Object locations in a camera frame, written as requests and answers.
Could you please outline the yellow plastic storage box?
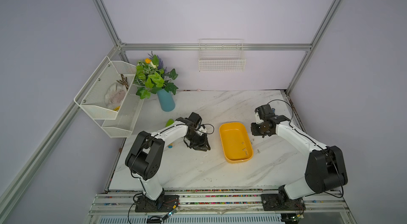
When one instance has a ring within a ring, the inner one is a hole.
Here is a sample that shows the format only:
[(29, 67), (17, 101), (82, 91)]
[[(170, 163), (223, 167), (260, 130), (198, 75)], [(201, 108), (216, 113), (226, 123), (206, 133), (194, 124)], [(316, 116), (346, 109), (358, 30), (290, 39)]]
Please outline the yellow plastic storage box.
[(252, 159), (253, 148), (244, 124), (240, 122), (222, 124), (219, 135), (228, 163), (244, 163)]

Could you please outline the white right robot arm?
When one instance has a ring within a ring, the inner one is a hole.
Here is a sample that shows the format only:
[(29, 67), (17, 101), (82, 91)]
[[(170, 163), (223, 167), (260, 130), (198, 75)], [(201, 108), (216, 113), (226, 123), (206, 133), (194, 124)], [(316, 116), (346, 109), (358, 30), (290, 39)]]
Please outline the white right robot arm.
[(279, 188), (280, 202), (293, 201), (304, 196), (328, 192), (348, 183), (343, 152), (337, 146), (328, 146), (309, 136), (284, 115), (265, 104), (255, 109), (256, 122), (251, 124), (254, 136), (277, 135), (307, 157), (304, 176)]

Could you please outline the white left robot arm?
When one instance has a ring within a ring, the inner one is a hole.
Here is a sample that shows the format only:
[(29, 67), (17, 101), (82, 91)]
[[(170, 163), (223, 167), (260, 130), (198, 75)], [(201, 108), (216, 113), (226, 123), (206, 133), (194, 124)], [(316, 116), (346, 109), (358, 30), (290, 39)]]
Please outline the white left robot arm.
[(189, 117), (178, 118), (159, 131), (141, 131), (125, 159), (130, 175), (140, 180), (143, 194), (151, 201), (160, 201), (164, 195), (156, 174), (165, 147), (178, 139), (182, 139), (189, 149), (202, 152), (211, 150), (206, 125), (202, 123), (202, 117), (193, 112)]

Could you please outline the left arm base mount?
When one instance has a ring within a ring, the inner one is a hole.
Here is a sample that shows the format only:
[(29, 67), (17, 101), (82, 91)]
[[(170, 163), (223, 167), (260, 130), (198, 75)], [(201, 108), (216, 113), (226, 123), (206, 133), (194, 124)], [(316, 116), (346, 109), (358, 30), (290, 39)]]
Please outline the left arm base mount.
[(170, 212), (179, 205), (179, 195), (162, 192), (156, 200), (149, 199), (142, 193), (133, 197), (135, 212)]

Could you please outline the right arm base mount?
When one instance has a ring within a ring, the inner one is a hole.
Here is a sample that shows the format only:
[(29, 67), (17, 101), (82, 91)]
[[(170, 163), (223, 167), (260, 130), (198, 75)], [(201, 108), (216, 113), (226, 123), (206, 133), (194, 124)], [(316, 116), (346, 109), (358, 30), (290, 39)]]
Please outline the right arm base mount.
[(302, 198), (290, 199), (283, 186), (278, 188), (278, 193), (260, 195), (264, 211), (300, 211), (305, 210)]

